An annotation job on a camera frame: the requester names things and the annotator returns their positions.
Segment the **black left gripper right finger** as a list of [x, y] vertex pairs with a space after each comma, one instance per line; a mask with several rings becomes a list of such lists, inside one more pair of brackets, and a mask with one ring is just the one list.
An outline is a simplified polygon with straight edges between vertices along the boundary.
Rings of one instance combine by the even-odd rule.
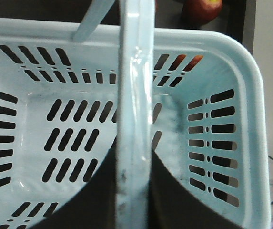
[[239, 229], [187, 191], [152, 151], [148, 194], [150, 229]]

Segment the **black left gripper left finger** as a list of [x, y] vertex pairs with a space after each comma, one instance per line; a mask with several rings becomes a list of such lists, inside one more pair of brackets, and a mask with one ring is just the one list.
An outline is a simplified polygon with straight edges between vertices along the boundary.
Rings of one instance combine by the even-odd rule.
[[116, 140], [90, 181], [66, 204], [32, 229], [115, 228]]

